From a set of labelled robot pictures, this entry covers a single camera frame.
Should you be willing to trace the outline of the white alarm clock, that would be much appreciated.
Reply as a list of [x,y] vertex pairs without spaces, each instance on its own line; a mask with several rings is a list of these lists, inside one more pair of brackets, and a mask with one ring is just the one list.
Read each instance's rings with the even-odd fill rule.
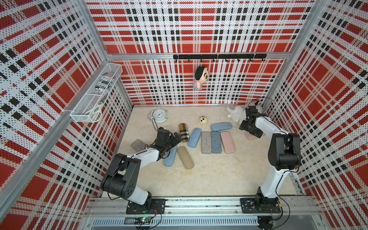
[[156,124],[165,123],[168,119],[167,112],[164,109],[155,109],[148,114],[148,119],[156,122]]

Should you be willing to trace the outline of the cartoon boy doll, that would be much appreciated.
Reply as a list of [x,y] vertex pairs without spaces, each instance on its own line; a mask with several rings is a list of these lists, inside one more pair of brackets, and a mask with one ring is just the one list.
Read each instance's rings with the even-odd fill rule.
[[209,69],[205,66],[200,66],[195,71],[195,77],[193,79],[193,87],[195,90],[201,90],[202,85],[209,78]]

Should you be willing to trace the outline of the yellow panda squishy ball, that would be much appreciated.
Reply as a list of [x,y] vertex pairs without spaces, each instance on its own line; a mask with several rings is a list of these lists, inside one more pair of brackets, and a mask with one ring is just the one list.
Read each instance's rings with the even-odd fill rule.
[[209,119],[208,119],[206,116],[201,116],[201,117],[199,118],[199,123],[200,123],[200,124],[202,124],[202,125],[207,124],[207,123],[208,123],[208,121],[209,121]]

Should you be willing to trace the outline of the grey marble teal-lined case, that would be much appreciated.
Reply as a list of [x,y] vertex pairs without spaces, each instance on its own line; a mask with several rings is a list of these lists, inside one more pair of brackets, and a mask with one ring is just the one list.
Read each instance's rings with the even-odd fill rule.
[[135,153],[144,151],[148,147],[147,144],[142,142],[141,140],[135,140],[130,146],[135,151]]

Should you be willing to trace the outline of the small pink glasses case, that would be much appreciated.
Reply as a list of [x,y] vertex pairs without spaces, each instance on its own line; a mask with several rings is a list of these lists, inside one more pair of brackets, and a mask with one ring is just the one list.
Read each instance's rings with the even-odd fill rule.
[[254,135],[252,135],[250,132],[248,132],[248,131],[245,131],[245,136],[246,136],[246,138],[249,140],[249,141],[252,141],[252,140],[256,140],[256,139],[258,139],[258,137],[257,136],[254,136]]

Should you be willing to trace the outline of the white scissors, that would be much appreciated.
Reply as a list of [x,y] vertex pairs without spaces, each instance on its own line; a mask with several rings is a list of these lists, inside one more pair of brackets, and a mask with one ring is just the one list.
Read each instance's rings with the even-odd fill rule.
[[95,123],[98,122],[102,118],[102,108],[103,103],[97,103],[92,109],[88,110],[84,113],[85,118],[83,119],[84,122]]

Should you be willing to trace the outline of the clear wall shelf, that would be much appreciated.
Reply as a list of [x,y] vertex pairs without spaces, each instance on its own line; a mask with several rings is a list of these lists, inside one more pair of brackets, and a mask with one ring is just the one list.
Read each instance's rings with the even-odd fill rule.
[[[122,67],[118,64],[107,63],[101,65],[100,69],[96,72],[96,77],[93,79],[92,85],[88,88],[74,110],[71,112],[72,119],[75,122],[85,123],[83,120],[85,118],[85,112],[92,109],[99,102],[102,102],[104,107],[105,101],[108,95],[113,91],[121,73]],[[104,92],[98,92],[95,89],[95,85],[101,76],[113,77],[111,82],[111,89],[105,90]]]

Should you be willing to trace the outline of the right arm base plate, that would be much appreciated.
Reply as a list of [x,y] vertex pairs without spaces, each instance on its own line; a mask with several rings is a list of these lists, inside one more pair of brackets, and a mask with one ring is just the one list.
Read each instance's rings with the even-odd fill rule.
[[278,198],[241,198],[240,204],[243,214],[280,214],[282,212],[279,206]]

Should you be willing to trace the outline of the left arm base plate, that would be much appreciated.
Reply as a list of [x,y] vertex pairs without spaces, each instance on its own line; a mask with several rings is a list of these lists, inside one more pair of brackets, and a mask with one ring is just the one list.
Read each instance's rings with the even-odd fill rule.
[[140,205],[132,201],[128,202],[126,209],[127,215],[143,215],[143,214],[163,214],[165,212],[166,199],[164,198],[149,198],[144,204]]

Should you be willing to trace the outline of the beige case with dark glasses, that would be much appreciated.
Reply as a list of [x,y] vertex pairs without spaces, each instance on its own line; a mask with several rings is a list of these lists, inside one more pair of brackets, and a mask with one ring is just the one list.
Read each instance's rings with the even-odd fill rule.
[[190,139],[190,136],[189,136],[187,124],[185,123],[179,124],[179,131],[180,131],[180,137],[181,137],[182,142],[188,142]]

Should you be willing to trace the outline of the white plush toy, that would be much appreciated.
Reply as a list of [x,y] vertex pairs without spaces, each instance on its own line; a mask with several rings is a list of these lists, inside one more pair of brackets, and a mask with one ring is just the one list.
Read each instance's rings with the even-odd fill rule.
[[241,124],[243,120],[246,120],[246,112],[245,109],[241,106],[236,107],[227,107],[228,118],[231,118],[234,122]]

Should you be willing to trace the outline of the small circuit board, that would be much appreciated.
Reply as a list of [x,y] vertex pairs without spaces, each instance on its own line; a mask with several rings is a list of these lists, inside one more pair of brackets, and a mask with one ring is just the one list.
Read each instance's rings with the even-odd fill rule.
[[150,225],[151,217],[140,217],[140,218],[129,218],[126,217],[124,220],[124,225]]

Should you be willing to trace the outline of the black hook rail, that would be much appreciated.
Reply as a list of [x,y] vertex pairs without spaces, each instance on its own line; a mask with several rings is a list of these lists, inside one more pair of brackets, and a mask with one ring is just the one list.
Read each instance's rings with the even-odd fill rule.
[[204,60],[204,59],[261,59],[265,60],[267,54],[176,54],[173,55],[173,59],[175,60]]

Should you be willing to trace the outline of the teal-lined glasses case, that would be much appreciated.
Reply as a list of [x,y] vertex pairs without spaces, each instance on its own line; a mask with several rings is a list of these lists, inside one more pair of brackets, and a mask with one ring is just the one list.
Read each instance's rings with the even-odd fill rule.
[[204,131],[201,134],[201,152],[202,154],[212,153],[212,143],[211,143],[211,132]]

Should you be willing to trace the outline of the blue case with pink glasses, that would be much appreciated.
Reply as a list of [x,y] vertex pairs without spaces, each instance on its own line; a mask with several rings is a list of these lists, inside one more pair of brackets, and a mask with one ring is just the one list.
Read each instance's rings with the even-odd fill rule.
[[222,132],[232,129],[232,123],[231,122],[219,122],[214,123],[211,125],[211,130],[214,132]]

